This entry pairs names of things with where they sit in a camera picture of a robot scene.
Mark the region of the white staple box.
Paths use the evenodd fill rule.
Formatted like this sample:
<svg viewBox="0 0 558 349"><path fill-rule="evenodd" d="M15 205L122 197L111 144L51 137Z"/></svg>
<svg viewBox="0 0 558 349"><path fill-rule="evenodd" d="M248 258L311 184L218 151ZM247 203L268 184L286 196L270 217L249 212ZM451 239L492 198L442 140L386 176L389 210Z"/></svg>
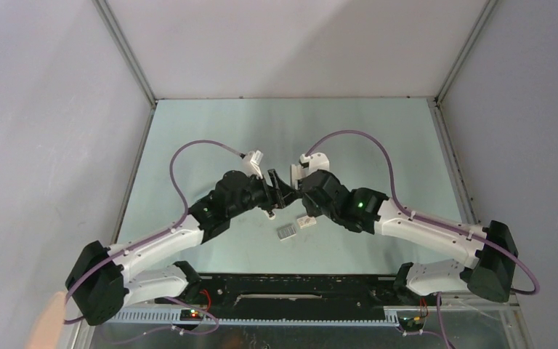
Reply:
<svg viewBox="0 0 558 349"><path fill-rule="evenodd" d="M296 223L300 229L305 229L317 224L315 217L310 217L308 215L302 215L296 219Z"/></svg>

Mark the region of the grey staple strip block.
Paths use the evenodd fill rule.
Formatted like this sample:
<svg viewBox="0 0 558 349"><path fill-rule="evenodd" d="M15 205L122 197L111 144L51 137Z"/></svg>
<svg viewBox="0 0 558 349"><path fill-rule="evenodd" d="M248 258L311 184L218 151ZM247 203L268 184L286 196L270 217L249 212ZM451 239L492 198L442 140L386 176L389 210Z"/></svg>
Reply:
<svg viewBox="0 0 558 349"><path fill-rule="evenodd" d="M288 238L292 238L297 235L296 228L293 224L284 225L277 229L277 236L280 241L284 241Z"/></svg>

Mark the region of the white small stapler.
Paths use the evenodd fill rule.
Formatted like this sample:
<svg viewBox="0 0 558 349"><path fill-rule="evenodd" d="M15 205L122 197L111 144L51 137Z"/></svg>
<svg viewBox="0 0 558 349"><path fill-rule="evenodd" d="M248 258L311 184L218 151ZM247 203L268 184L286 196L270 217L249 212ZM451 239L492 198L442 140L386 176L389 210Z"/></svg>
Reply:
<svg viewBox="0 0 558 349"><path fill-rule="evenodd" d="M264 212L269 220L274 220L276 218L276 213L273 210L266 210Z"/></svg>

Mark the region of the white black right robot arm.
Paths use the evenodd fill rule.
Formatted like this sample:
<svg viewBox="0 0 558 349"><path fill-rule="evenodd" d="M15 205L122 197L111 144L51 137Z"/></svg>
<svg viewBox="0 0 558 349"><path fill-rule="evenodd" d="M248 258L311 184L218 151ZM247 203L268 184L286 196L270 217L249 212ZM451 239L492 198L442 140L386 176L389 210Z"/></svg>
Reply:
<svg viewBox="0 0 558 349"><path fill-rule="evenodd" d="M507 302L512 290L518 251L509 227L438 220L409 213L384 193L369 188L348 189L326 170L294 180L307 214L326 216L355 233L390 236L448 256L447 260L401 266L393 285L404 304L437 292L469 291L491 302Z"/></svg>

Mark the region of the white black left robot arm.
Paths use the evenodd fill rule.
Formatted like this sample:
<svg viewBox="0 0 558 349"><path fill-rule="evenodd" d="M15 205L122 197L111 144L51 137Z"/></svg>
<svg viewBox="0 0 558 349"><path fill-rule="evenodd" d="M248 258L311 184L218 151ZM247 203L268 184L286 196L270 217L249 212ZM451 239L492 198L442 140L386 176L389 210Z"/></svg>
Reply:
<svg viewBox="0 0 558 349"><path fill-rule="evenodd" d="M67 297L91 326L105 323L134 302L176 296L193 302L201 293L195 271L181 262L169 265L162 278L147 278L149 269L168 257L210 241L230 227L233 218L252 209L271 213L297 200L297 180L281 180L274 169L259 178L226 172L213 190L189 206L176 222L124 245L87 244L66 278Z"/></svg>

